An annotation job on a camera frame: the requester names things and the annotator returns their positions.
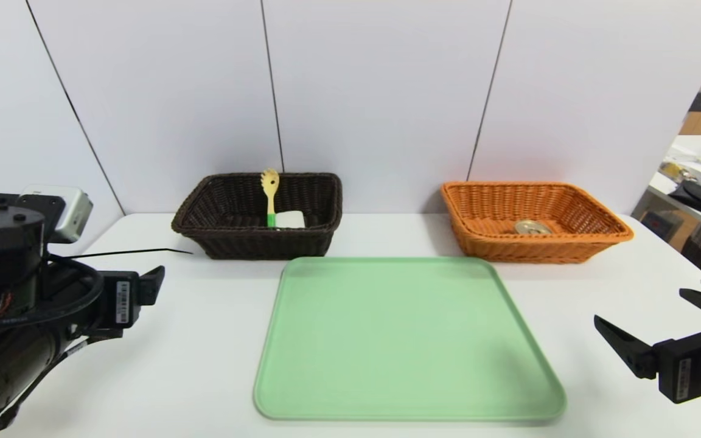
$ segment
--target white table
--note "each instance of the white table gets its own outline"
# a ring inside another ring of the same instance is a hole
[[[701,155],[701,136],[678,136],[673,143],[670,153],[682,153],[683,155]],[[648,184],[647,192],[673,205],[679,210],[685,211],[689,216],[694,217],[701,222],[701,211],[693,209],[684,203],[674,200],[669,194],[678,187],[678,185],[670,178],[656,172]]]
[[[253,405],[253,383],[284,262],[213,261],[170,230],[172,214],[120,219],[89,252],[170,247],[86,259],[97,269],[167,268],[158,303],[123,339],[95,344],[56,368],[16,423],[19,438],[100,437],[559,437],[701,436],[701,399],[673,405],[637,380],[593,315],[654,343],[701,331],[701,311],[678,288],[701,272],[640,223],[631,242],[581,265],[496,263],[567,391],[561,419],[534,425],[274,422]],[[458,256],[448,217],[346,214],[328,256]]]

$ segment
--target yellow spatula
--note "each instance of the yellow spatula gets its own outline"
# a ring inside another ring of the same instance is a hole
[[[281,184],[281,176],[275,169],[266,169],[261,174],[261,186],[267,195],[267,227],[275,227],[275,193]]]

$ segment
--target wicker basket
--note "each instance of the wicker basket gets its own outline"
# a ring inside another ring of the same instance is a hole
[[[323,256],[342,217],[342,185],[329,173],[281,174],[275,211],[300,210],[305,228],[268,228],[261,174],[204,178],[175,214],[172,229],[212,259],[291,260]]]
[[[449,182],[442,186],[462,251],[485,260],[582,263],[632,230],[576,186],[556,182]],[[515,223],[541,222],[551,235],[520,235]]]

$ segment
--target label sticker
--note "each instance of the label sticker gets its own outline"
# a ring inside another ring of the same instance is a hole
[[[115,324],[128,324],[128,296],[131,283],[119,281],[115,293]]]
[[[678,390],[675,392],[677,401],[685,400],[689,397],[689,384],[691,382],[691,358],[681,360],[678,365]]]

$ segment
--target basket rim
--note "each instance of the basket rim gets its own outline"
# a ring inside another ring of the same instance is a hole
[[[454,196],[448,192],[449,189],[457,186],[553,186],[553,187],[568,187],[575,190],[579,195],[584,197],[587,201],[592,203],[598,210],[602,213],[607,214],[612,217],[616,224],[620,225],[623,229],[622,232],[616,233],[590,233],[590,234],[575,234],[575,233],[561,233],[557,235],[503,235],[503,234],[489,234],[489,233],[478,233],[470,230],[467,222],[465,222],[464,217],[459,214],[459,208],[456,205],[456,200]],[[602,203],[590,195],[586,190],[581,189],[581,187],[575,186],[573,184],[568,184],[566,182],[537,182],[537,181],[456,181],[456,182],[446,182],[442,185],[440,190],[442,192],[442,199],[445,200],[445,205],[448,207],[448,212],[450,213],[452,222],[458,224],[461,228],[461,232],[465,233],[472,238],[484,242],[514,242],[522,241],[526,244],[532,245],[550,245],[553,243],[576,243],[576,244],[615,244],[620,242],[626,242],[634,238],[634,232],[626,222],[621,221],[609,208],[604,207]]]
[[[288,233],[290,235],[294,234],[325,234],[326,232],[335,232],[340,226],[340,220],[342,219],[342,182],[337,174],[331,172],[282,172],[280,175],[287,176],[289,178],[314,178],[314,177],[329,177],[334,183],[334,200],[332,208],[332,219],[328,224],[317,225],[315,227],[306,228],[270,228],[270,227],[196,227],[187,226],[181,224],[184,217],[186,217],[187,212],[191,211],[194,207],[194,203],[197,202],[198,196],[205,189],[205,187],[213,180],[228,177],[259,177],[261,175],[257,172],[235,172],[235,173],[223,173],[216,175],[208,175],[194,187],[183,204],[180,205],[175,216],[172,218],[172,230],[181,235],[189,237],[189,234],[197,237],[211,237],[213,235],[230,235],[236,234],[239,236],[250,235],[256,233],[256,235],[283,235],[283,233]]]

